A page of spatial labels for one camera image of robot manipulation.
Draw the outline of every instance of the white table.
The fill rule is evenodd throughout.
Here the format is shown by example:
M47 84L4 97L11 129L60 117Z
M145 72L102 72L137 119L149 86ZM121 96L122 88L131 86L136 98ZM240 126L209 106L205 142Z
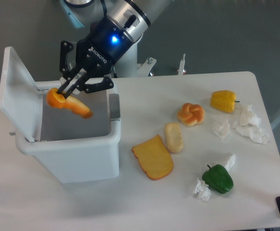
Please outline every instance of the white table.
M249 72L115 79L120 93L122 133L120 174L115 179L60 184L31 156L21 154L0 112L0 231L223 231L280 227L275 197L280 196L280 156L262 97ZM212 133L216 118L232 115L209 106L215 90L232 90L263 119L267 145L253 143L231 130L221 141ZM172 154L170 175L149 180L131 147L176 121L186 102L199 103L203 124L182 127L184 149ZM234 188L212 192L209 202L193 195L197 178L209 162L236 154L230 174Z

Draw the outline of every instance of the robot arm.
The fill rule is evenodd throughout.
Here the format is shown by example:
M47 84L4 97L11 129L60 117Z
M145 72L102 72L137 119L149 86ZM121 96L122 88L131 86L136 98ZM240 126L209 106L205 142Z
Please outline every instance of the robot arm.
M111 11L97 24L89 35L78 41L76 65L69 70L67 54L73 44L61 42L60 67L63 76L58 94L67 98L71 93L92 93L114 87L111 78L104 77L97 84L86 84L92 77L112 72L114 64L137 42L151 23L172 0L118 0ZM84 69L85 73L65 92L72 79Z

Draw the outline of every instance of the gray wall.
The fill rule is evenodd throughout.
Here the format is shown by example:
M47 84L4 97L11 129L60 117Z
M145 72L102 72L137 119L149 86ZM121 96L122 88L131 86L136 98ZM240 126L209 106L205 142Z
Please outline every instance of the gray wall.
M98 0L87 15L102 17ZM57 80L60 41L88 30L73 28L58 0L0 0L0 74L13 46L35 81ZM280 107L280 0L175 0L145 33L138 61L152 56L156 75L173 75L183 53L189 74L253 72L268 116ZM274 134L280 151L280 125Z

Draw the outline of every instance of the toy bread slice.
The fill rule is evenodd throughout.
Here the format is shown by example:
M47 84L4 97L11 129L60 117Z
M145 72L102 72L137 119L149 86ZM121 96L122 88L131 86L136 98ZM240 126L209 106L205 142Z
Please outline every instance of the toy bread slice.
M167 123L164 126L164 135L166 146L171 153L177 153L183 149L184 144L179 123Z
M167 176L173 169L173 161L159 135L132 147L142 170L151 180L159 180Z
M74 114L80 115L82 118L89 118L93 115L88 106L83 104L77 98L69 96L67 99L63 95L57 94L57 88L52 88L47 94L46 101L49 106L58 109L65 108L71 110Z

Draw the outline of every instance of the white tissue paper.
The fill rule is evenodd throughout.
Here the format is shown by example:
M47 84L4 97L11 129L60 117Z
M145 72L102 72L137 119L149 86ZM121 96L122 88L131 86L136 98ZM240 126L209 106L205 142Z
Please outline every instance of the white tissue paper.
M228 120L225 119L223 121L214 121L213 122L213 132L224 140L230 133L230 124L228 123Z
M235 121L232 127L242 136L249 137L255 143L267 144L270 137L260 128L261 118L251 109L252 105L243 105L239 122Z
M233 154L231 155L225 164L223 164L223 167L225 167L225 169L229 172L231 170L231 168L233 167L233 165L235 164L235 160L236 160L236 155Z
M252 105L245 106L241 108L240 122L239 125L247 126L249 124L259 127L261 123L261 118L259 118L252 110Z
M240 126L237 121L233 123L233 128L242 136L249 137L255 143L267 144L269 135L263 129L251 126Z
M198 193L198 198L202 201L208 202L211 197L211 190L208 188L208 184L203 180L197 179L197 186L193 191L194 194Z

